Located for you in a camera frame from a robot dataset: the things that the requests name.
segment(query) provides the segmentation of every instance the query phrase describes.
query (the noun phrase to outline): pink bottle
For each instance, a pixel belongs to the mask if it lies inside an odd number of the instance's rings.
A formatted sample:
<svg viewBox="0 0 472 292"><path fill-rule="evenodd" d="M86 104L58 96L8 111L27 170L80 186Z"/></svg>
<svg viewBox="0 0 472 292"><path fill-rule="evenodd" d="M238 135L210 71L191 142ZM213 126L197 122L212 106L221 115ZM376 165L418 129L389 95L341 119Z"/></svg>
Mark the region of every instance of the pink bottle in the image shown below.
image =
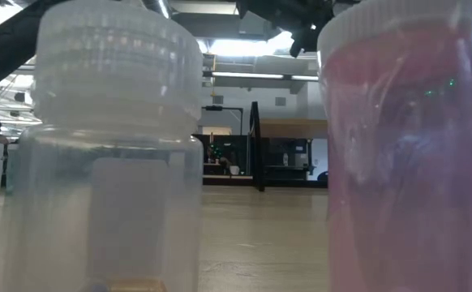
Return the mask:
<svg viewBox="0 0 472 292"><path fill-rule="evenodd" d="M331 292L472 292L472 0L367 0L319 57Z"/></svg>

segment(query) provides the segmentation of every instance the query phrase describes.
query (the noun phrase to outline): black railing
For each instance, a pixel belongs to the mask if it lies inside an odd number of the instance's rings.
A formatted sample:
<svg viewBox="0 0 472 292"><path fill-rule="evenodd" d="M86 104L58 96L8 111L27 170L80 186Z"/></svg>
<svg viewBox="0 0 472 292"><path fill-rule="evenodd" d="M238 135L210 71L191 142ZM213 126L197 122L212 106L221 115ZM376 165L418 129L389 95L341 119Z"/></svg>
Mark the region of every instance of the black railing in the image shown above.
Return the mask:
<svg viewBox="0 0 472 292"><path fill-rule="evenodd" d="M253 101L251 106L249 141L251 144L251 171L254 187L259 191L265 191L265 175L263 163L263 149L261 147L260 112L258 102Z"/></svg>

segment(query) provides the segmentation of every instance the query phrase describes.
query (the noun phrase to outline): wooden table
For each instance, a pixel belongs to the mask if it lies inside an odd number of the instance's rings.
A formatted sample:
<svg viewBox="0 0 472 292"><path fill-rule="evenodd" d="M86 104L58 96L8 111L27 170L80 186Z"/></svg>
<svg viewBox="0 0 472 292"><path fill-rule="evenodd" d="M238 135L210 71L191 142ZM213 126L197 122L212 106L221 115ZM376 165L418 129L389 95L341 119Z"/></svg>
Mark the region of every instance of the wooden table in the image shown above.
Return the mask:
<svg viewBox="0 0 472 292"><path fill-rule="evenodd" d="M199 292L328 291L327 203L320 189L204 187ZM0 207L0 292L9 212Z"/></svg>

